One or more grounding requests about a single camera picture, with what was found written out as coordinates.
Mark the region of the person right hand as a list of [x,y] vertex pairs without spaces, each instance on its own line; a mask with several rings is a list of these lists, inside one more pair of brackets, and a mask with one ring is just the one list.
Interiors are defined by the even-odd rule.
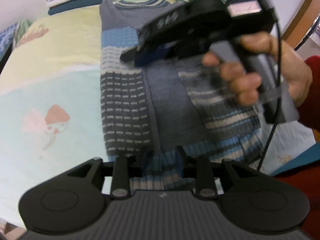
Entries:
[[[281,74],[289,85],[289,94],[295,106],[300,106],[308,95],[312,84],[311,68],[286,43],[281,43],[279,51],[278,40],[266,33],[260,32],[240,37],[241,45],[254,53],[267,53],[275,59],[281,56]],[[202,63],[206,67],[219,67],[221,78],[243,106],[252,106],[258,100],[258,87],[262,77],[258,73],[246,74],[242,64],[237,62],[220,63],[212,52],[204,55]]]

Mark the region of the red sleeve forearm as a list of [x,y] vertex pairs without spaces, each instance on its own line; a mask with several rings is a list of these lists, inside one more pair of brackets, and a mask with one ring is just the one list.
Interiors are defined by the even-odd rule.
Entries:
[[313,131],[319,131],[319,56],[306,59],[312,72],[312,82],[303,103],[298,107],[300,124],[308,130],[297,141],[298,146],[309,146],[280,168],[276,178],[302,191],[310,201],[310,211],[302,230],[313,239],[319,239],[319,143],[315,143]]

